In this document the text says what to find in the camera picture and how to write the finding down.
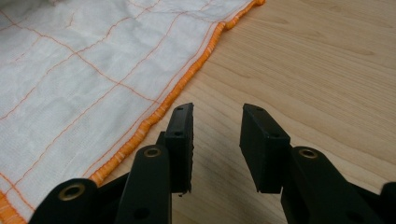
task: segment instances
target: brass screw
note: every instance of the brass screw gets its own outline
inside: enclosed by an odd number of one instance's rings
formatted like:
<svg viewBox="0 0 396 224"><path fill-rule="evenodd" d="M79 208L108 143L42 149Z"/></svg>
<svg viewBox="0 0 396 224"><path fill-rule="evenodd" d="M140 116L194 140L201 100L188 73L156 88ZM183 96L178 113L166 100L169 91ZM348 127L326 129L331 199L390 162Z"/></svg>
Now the brass screw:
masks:
<svg viewBox="0 0 396 224"><path fill-rule="evenodd" d="M302 155L308 159L311 159L311 160L316 159L318 157L318 153L311 149L303 148L303 149L300 149L298 152L300 153L300 155Z"/></svg>
<svg viewBox="0 0 396 224"><path fill-rule="evenodd" d="M76 183L62 189L58 197L61 201L64 202L71 201L82 195L84 191L85 191L85 185L83 185L82 183Z"/></svg>
<svg viewBox="0 0 396 224"><path fill-rule="evenodd" d="M159 155L161 155L161 151L156 147L146 149L145 151L145 156L149 158L158 157Z"/></svg>

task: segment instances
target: wood grain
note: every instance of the wood grain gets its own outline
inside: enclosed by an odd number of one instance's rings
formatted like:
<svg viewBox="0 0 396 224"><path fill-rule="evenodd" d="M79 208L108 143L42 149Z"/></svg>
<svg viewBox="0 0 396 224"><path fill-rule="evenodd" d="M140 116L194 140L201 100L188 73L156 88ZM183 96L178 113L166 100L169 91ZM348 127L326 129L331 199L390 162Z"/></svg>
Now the wood grain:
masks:
<svg viewBox="0 0 396 224"><path fill-rule="evenodd" d="M395 181L395 11L393 0L268 0L225 32L174 103L195 105L195 150L192 194L173 198L173 223L286 222L240 151L243 103L265 108L294 146L324 152L350 182L378 193Z"/></svg>

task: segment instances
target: screw hole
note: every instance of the screw hole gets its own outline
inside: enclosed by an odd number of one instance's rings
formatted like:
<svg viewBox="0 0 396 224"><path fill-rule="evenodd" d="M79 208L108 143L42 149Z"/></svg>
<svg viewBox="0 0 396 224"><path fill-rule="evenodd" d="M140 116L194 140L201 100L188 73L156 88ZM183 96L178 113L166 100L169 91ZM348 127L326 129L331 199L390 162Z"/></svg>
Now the screw hole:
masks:
<svg viewBox="0 0 396 224"><path fill-rule="evenodd" d="M346 216L347 216L347 218L349 220L351 220L353 222L356 222L356 223L363 223L364 222L363 217L359 213L356 213L356 212L353 212L353 211L346 211Z"/></svg>
<svg viewBox="0 0 396 224"><path fill-rule="evenodd" d="M149 148L145 151L146 157L157 157L161 155L161 151L158 148Z"/></svg>
<svg viewBox="0 0 396 224"><path fill-rule="evenodd" d="M135 219L144 219L149 216L149 210L147 208L138 208L134 211Z"/></svg>
<svg viewBox="0 0 396 224"><path fill-rule="evenodd" d="M71 201L78 198L84 191L85 185L81 183L73 184L62 189L61 192L59 192L58 198L64 202Z"/></svg>
<svg viewBox="0 0 396 224"><path fill-rule="evenodd" d="M306 148L300 149L299 153L300 153L300 155L302 155L308 159L316 159L318 157L318 153L311 149L306 149Z"/></svg>

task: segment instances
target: fabric edge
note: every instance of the fabric edge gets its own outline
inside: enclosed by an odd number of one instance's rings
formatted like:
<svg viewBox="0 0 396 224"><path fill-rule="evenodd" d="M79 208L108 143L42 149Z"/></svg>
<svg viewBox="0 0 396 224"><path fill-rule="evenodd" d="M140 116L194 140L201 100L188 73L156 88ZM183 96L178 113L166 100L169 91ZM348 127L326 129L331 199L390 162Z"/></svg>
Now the fabric edge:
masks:
<svg viewBox="0 0 396 224"><path fill-rule="evenodd" d="M6 195L0 192L0 221L3 224L10 223L26 223L26 220L12 207Z"/></svg>
<svg viewBox="0 0 396 224"><path fill-rule="evenodd" d="M147 119L143 120L139 125L137 131L132 136L128 142L126 142L118 152L107 161L102 167L97 169L93 175L90 176L90 179L93 180L96 185L100 186L105 178L123 161L120 161L118 158L125 158L134 152L137 146L143 141L146 135L149 132L149 128L160 121L161 118L165 115L166 111L171 107L172 103L176 100L176 98L180 95L181 91L187 85L188 81L193 77L193 75L204 65L205 61L209 58L213 49L219 42L219 38L224 29L230 30L238 23L239 19L249 12L253 7L260 6L265 3L265 0L253 0L251 1L244 9L239 11L230 21L220 22L212 37L209 40L207 47L204 50L204 53L201 57L189 68L183 78L176 84L176 86L172 89L169 95L165 98L165 100L161 103L161 105L154 111L151 116ZM8 201L7 196L0 191L0 221L3 224L8 223L27 223L27 221L18 213L18 211L11 205Z"/></svg>

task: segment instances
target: orange hem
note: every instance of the orange hem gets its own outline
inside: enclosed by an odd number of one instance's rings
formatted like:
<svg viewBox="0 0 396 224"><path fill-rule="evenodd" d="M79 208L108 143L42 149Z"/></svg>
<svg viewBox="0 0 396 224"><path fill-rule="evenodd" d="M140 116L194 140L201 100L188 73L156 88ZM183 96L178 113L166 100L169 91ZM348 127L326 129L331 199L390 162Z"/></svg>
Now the orange hem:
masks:
<svg viewBox="0 0 396 224"><path fill-rule="evenodd" d="M183 78L176 84L176 86L172 89L172 91L165 98L163 103L157 110L147 119L143 120L140 126L138 127L134 136L126 142L119 151L101 168L96 170L93 175L90 176L90 179L93 180L98 186L100 186L105 178L120 164L120 158L125 158L127 155L130 155L137 146L143 141L149 132L149 128L151 125L157 123L166 113L166 111L170 108L171 104L176 100L176 98L180 95L181 91L186 86L187 82L193 77L193 75L204 65L205 61L209 58L211 52L215 48L216 44L219 41L219 37L224 29L230 30L238 23L239 19L245 15L248 11L250 11L255 6L260 6L265 3L265 0L253 0L250 4L247 5L244 9L239 11L232 20L228 22L220 22L215 28L215 32L213 33L210 41L204 50L204 53L201 57L189 68L189 70L184 74ZM12 207L11 203L8 201L6 195L0 191L0 220L4 223L27 223L23 217L18 213L18 211Z"/></svg>

